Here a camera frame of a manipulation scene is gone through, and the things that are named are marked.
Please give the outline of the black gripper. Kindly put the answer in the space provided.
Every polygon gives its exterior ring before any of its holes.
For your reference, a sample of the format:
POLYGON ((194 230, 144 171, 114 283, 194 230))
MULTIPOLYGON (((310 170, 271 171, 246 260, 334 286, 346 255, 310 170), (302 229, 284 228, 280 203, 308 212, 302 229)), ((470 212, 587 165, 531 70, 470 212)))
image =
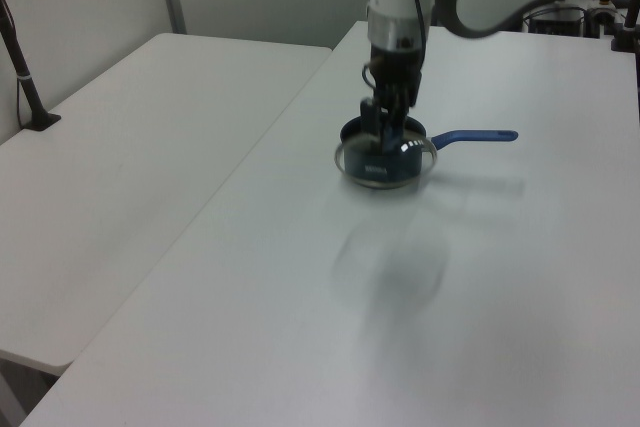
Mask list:
MULTIPOLYGON (((381 137, 383 153, 392 153, 402 141, 406 110, 417 101, 422 64, 420 50, 392 52, 371 46, 369 72, 375 81, 374 98, 386 111, 381 137)), ((381 109, 374 98, 360 102, 360 127, 363 134, 379 138, 381 109)))

